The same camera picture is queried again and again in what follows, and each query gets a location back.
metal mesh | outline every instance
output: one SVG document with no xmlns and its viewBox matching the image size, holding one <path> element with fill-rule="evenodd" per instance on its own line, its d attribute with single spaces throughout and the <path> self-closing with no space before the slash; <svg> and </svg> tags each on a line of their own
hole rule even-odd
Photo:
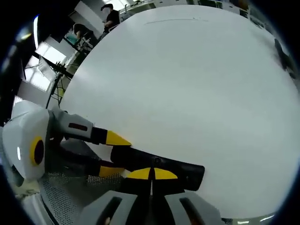
<svg viewBox="0 0 300 225">
<path fill-rule="evenodd" d="M 72 151 L 77 152 L 72 143 Z M 91 154 L 90 148 L 81 148 L 81 154 Z M 66 161 L 48 151 L 47 173 L 39 181 L 41 195 L 53 218 L 60 225 L 71 225 L 82 209 L 109 190 L 116 190 L 124 179 L 120 174 L 101 178 L 85 176 L 83 166 Z"/>
</svg>

window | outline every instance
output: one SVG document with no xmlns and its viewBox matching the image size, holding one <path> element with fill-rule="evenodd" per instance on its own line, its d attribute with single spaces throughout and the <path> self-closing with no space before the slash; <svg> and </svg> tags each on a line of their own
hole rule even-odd
<svg viewBox="0 0 300 225">
<path fill-rule="evenodd" d="M 104 0 L 105 4 L 113 4 L 114 10 L 121 10 L 125 8 L 125 5 L 129 5 L 127 0 Z"/>
<path fill-rule="evenodd" d="M 62 62 L 66 58 L 64 54 L 47 43 L 41 43 L 36 52 L 53 63 Z M 47 91 L 51 81 L 41 73 L 38 64 L 39 59 L 31 57 L 25 68 L 26 81 L 43 91 Z"/>
</svg>

ceiling light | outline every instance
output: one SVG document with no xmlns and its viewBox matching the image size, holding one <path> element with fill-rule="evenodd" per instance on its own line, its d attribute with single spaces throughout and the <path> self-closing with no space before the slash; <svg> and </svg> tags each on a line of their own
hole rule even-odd
<svg viewBox="0 0 300 225">
<path fill-rule="evenodd" d="M 261 219 L 261 222 L 267 219 L 271 219 L 274 215 Z"/>
<path fill-rule="evenodd" d="M 249 221 L 238 221 L 238 224 L 248 224 Z"/>
<path fill-rule="evenodd" d="M 36 45 L 36 49 L 38 48 L 38 15 L 33 21 L 33 35 L 34 35 L 34 44 Z"/>
<path fill-rule="evenodd" d="M 21 37 L 21 40 L 26 40 L 27 38 L 29 38 L 31 36 L 31 33 L 29 34 L 25 34 Z"/>
<path fill-rule="evenodd" d="M 21 153 L 20 153 L 20 148 L 17 147 L 17 154 L 18 154 L 18 159 L 21 160 Z"/>
</svg>

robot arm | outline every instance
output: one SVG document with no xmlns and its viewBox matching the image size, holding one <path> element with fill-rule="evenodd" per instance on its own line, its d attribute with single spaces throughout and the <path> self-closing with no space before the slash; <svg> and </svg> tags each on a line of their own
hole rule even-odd
<svg viewBox="0 0 300 225">
<path fill-rule="evenodd" d="M 28 180 L 37 180 L 45 173 L 45 151 L 50 139 L 76 138 L 94 144 L 131 145 L 110 130 L 93 127 L 88 120 L 70 115 L 61 109 L 44 109 L 32 102 L 15 105 L 12 119 L 3 128 L 3 148 L 9 165 Z"/>
</svg>

black object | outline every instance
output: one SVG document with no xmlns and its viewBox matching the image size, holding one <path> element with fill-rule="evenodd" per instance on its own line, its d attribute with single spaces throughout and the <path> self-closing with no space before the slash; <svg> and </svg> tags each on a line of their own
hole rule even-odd
<svg viewBox="0 0 300 225">
<path fill-rule="evenodd" d="M 55 164 L 58 160 L 63 161 L 64 164 L 67 165 L 66 168 L 76 172 L 76 174 L 85 176 L 98 176 L 101 166 L 110 168 L 118 167 L 118 165 L 112 162 L 102 160 L 81 140 L 68 139 L 58 144 L 59 141 L 59 137 L 58 140 L 53 138 L 49 141 L 49 149 L 53 154 L 48 153 L 47 157 L 48 159 L 50 157 L 53 158 L 49 160 L 51 163 L 53 162 Z"/>
<path fill-rule="evenodd" d="M 180 161 L 152 155 L 129 146 L 114 146 L 111 161 L 129 171 L 147 167 L 156 167 L 174 173 L 184 189 L 197 191 L 201 185 L 205 168 L 202 165 L 183 163 Z"/>
<path fill-rule="evenodd" d="M 93 127 L 90 137 L 80 136 L 76 134 L 65 134 L 65 133 L 63 133 L 63 135 L 65 138 L 80 139 L 85 142 L 90 142 L 99 145 L 99 144 L 106 144 L 107 130 Z"/>
<path fill-rule="evenodd" d="M 58 23 L 50 35 L 57 42 L 61 42 L 64 36 L 69 32 L 69 30 L 74 25 L 74 21 L 67 15 L 61 15 L 58 18 Z"/>
<path fill-rule="evenodd" d="M 280 59 L 280 63 L 281 63 L 281 66 L 284 70 L 286 70 L 287 68 L 290 68 L 292 70 L 292 72 L 289 73 L 290 77 L 292 79 L 296 79 L 296 76 L 295 76 L 295 68 L 293 66 L 293 62 L 292 62 L 292 59 L 283 52 L 282 50 L 282 47 L 281 47 L 281 44 L 280 42 L 275 39 L 275 48 L 277 50 L 277 53 L 279 55 L 279 59 Z"/>
<path fill-rule="evenodd" d="M 217 7 L 217 3 L 214 1 L 210 1 L 210 0 L 198 0 L 199 5 L 202 6 L 209 6 L 209 7 Z"/>
<path fill-rule="evenodd" d="M 15 96 L 25 79 L 22 58 L 10 57 L 9 60 L 13 66 L 9 65 L 10 68 L 0 74 L 0 126 L 10 120 Z"/>
<path fill-rule="evenodd" d="M 44 143 L 39 140 L 34 149 L 34 161 L 37 165 L 40 165 L 44 158 Z"/>
</svg>

